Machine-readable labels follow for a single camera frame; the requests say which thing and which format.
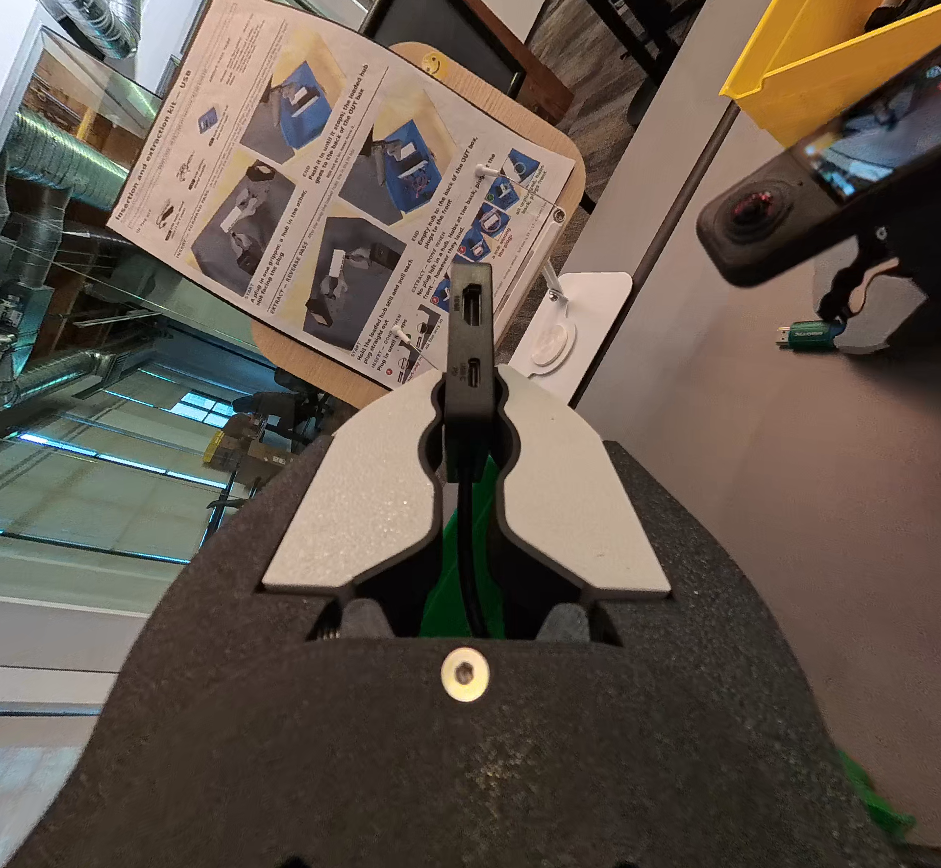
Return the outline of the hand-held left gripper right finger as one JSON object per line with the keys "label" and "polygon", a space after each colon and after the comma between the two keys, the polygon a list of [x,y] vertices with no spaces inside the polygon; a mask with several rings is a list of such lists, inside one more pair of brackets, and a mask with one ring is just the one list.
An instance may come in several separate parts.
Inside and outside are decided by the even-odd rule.
{"label": "hand-held left gripper right finger", "polygon": [[658,599],[671,585],[597,432],[509,366],[499,419],[508,461],[495,498],[503,537],[582,599]]}

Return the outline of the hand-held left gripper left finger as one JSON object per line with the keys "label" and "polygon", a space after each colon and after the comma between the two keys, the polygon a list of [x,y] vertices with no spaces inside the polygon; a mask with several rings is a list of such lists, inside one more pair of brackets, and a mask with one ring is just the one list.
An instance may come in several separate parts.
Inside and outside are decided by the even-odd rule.
{"label": "hand-held left gripper left finger", "polygon": [[352,595],[441,530],[441,373],[423,373],[339,427],[276,548],[269,592]]}

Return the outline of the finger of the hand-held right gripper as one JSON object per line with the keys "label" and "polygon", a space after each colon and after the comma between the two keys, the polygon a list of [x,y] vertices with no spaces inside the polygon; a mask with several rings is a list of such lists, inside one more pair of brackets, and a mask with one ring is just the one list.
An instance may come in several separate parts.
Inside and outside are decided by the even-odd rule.
{"label": "finger of the hand-held right gripper", "polygon": [[[858,255],[857,239],[841,242],[813,262],[812,299],[819,307],[822,298],[849,268]],[[843,331],[833,338],[835,351],[847,356],[867,356],[891,347],[891,339],[901,334],[900,343],[914,342],[918,332],[902,332],[906,323],[921,322],[928,297],[908,276],[902,274],[897,258],[885,258],[865,268],[861,281],[850,291],[850,317]]]}

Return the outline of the thin braided cable green plugs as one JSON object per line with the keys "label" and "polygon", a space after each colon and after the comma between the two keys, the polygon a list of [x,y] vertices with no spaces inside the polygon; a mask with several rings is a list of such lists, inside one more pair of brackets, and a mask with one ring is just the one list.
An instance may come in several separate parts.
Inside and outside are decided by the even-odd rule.
{"label": "thin braided cable green plugs", "polygon": [[836,339],[845,329],[841,321],[795,321],[777,329],[775,344],[794,353],[829,353],[837,349]]}

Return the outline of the yellow plastic bin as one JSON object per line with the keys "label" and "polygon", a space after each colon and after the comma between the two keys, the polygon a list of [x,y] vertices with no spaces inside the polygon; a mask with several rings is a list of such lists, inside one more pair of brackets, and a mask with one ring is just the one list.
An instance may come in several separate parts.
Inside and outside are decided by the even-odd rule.
{"label": "yellow plastic bin", "polygon": [[882,2],[771,0],[720,94],[793,145],[939,47],[939,5],[866,32]]}

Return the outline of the black square adapter hub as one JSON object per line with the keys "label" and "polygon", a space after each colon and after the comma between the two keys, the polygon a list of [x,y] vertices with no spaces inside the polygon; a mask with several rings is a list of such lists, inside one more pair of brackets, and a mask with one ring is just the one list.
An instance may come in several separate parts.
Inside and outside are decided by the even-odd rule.
{"label": "black square adapter hub", "polygon": [[480,482],[489,458],[507,465],[511,429],[508,397],[495,365],[492,270],[456,262],[452,269],[448,348],[444,370],[443,451],[448,482]]}

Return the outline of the cardboard boxes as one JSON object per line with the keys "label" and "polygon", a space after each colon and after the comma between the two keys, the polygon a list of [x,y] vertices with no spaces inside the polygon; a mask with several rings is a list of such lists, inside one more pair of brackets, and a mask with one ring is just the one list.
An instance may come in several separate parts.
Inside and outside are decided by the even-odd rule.
{"label": "cardboard boxes", "polygon": [[210,440],[202,463],[256,493],[295,459],[290,450],[265,443],[265,433],[265,421],[258,416],[234,414]]}

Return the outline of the printed instruction sheet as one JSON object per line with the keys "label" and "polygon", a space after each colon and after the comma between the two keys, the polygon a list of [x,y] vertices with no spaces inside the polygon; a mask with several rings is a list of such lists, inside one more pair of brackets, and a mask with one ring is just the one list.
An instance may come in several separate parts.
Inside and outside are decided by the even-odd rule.
{"label": "printed instruction sheet", "polygon": [[446,350],[453,264],[501,335],[582,175],[396,51],[268,0],[209,0],[107,227],[384,390]]}

